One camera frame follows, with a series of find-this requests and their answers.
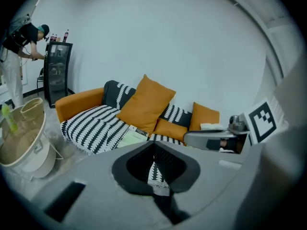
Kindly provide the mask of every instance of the sofa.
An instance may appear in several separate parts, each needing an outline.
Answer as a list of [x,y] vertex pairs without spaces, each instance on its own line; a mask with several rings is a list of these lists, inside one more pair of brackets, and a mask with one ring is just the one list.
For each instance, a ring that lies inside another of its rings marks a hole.
[[[129,125],[116,115],[135,93],[135,89],[114,80],[98,88],[64,97],[56,102],[61,131],[67,141],[89,155],[112,150]],[[160,115],[170,123],[189,128],[192,113],[169,104]],[[148,140],[183,142],[158,134]]]

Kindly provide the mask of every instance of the white pants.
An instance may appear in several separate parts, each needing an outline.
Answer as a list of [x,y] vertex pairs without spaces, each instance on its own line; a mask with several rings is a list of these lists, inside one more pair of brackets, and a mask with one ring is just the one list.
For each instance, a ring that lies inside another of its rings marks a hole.
[[0,68],[12,101],[16,107],[21,106],[24,104],[24,97],[20,76],[20,58],[16,53],[2,47],[1,60],[4,62],[0,62]]

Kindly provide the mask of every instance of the striped blanket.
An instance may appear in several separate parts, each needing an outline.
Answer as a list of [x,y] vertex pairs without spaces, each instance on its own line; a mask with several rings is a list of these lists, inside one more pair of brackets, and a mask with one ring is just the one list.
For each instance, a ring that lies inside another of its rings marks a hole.
[[[107,105],[93,107],[62,122],[62,134],[66,141],[72,142],[89,155],[110,151],[129,127],[116,117],[119,112],[119,109]],[[149,140],[183,145],[181,141],[155,134]],[[148,184],[160,188],[168,187],[155,163],[149,171]]]

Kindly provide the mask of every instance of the black slot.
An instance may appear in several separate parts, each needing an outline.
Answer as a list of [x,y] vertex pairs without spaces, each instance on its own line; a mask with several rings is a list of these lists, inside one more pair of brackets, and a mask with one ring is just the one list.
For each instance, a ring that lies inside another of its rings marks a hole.
[[82,183],[69,184],[44,212],[54,220],[61,222],[84,188],[85,185]]
[[187,169],[187,164],[174,154],[155,144],[154,162],[168,184],[179,178]]
[[127,161],[127,170],[135,178],[147,184],[148,173],[154,161],[154,150],[150,147],[137,153]]

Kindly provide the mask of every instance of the book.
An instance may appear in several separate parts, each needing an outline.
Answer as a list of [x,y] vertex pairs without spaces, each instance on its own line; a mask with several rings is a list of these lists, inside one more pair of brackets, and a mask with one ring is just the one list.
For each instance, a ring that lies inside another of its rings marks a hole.
[[133,125],[130,125],[114,148],[122,148],[124,146],[144,142],[147,141],[147,139],[147,132],[138,129]]

